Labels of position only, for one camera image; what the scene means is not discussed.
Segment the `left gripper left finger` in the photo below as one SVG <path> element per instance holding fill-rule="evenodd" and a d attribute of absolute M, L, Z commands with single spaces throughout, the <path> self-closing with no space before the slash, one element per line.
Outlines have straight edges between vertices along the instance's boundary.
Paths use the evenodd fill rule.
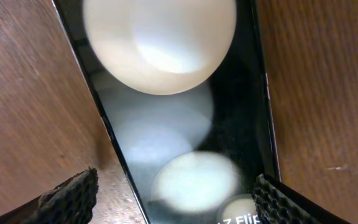
<path fill-rule="evenodd" d="M 98 172 L 88 168 L 0 216 L 1 224 L 88 224 L 97 204 Z"/>

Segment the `black smartphone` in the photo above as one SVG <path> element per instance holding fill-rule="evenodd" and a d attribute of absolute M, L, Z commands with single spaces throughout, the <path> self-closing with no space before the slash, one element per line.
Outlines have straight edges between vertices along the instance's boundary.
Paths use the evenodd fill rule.
<path fill-rule="evenodd" d="M 252 191 L 280 171 L 256 1 L 237 1 L 222 64 L 175 95 L 133 90 L 97 59 L 83 3 L 55 10 L 147 223 L 259 223 Z"/>

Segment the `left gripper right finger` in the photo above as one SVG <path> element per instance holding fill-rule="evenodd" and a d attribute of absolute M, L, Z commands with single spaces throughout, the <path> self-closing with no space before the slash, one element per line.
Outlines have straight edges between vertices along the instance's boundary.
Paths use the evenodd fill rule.
<path fill-rule="evenodd" d="M 349 224 L 267 174 L 256 178 L 252 199 L 261 223 Z"/>

